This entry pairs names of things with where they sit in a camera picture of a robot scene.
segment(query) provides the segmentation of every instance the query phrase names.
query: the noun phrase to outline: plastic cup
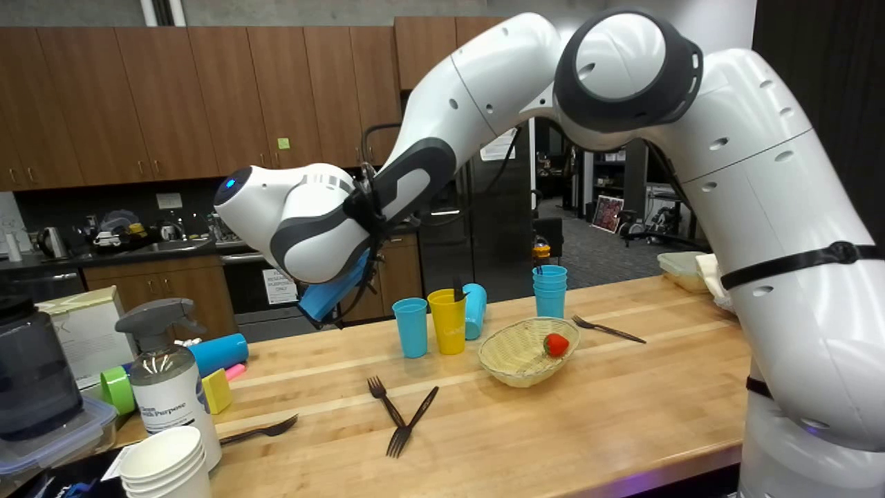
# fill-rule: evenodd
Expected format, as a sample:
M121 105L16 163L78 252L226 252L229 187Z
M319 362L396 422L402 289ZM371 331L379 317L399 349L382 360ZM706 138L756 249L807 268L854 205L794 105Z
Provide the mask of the plastic cup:
M219 368L229 368L249 360L249 339L243 331L223 336L201 339L190 344L198 376L207 376Z
M478 282L465 282L465 336L478 339L482 322L487 317L487 286Z
M569 271L563 264L534 264L532 277L537 315L563 317L563 293Z
M465 350L465 299L453 299L453 286L437 286L426 295L433 317L437 350Z
M399 349L407 360L426 354L426 300L420 295L392 300Z

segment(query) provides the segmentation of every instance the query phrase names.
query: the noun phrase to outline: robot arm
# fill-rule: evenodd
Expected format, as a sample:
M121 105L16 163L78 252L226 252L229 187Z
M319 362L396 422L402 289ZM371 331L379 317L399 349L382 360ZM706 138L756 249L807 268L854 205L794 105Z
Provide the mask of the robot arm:
M774 412L830 447L885 447L885 264L798 102L749 50L702 54L645 12L591 18L559 47L548 18L523 12L420 80L377 176L252 169L219 187L215 209L295 282L332 285L335 303L386 224L527 116L587 149L656 144L726 271Z

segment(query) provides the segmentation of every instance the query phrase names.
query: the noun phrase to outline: knife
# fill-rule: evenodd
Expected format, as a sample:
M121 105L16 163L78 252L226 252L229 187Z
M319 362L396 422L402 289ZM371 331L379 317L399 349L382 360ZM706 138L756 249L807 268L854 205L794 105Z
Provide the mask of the knife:
M433 404L439 386L433 383L431 393L422 394L417 412L413 414L413 421L407 425L396 425L389 441L386 441L386 455L402 455L407 441L413 439L413 427L417 425L417 421L426 414L426 408Z
M605 322L594 322L594 320L584 320L581 315L573 315L576 325L581 328L597 328L597 331L605 331L605 333L613 333L613 336L623 336L623 339L634 339L634 343L645 343L645 336L637 336L637 333L628 333L623 328L612 328Z

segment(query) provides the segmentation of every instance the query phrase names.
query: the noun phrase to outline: dark background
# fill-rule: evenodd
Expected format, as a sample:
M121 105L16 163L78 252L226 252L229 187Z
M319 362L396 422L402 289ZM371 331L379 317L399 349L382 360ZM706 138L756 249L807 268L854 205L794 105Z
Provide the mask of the dark background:
M876 241L885 237L881 47L881 0L758 0L753 50L796 93Z

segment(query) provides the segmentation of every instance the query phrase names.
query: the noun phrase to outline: wooden table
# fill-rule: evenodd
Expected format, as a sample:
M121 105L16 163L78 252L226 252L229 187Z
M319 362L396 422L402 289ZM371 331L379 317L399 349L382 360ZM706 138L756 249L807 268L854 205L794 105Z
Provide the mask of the wooden table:
M631 495L739 461L749 349L731 315L664 277L569 289L567 303L646 344L587 331L563 371L514 390L478 371L472 344L402 360L389 320L254 343L219 433L302 418L226 444L212 491ZM489 303L487 331L532 315L534 299ZM439 383L399 458L385 455L392 422L368 376L404 418Z

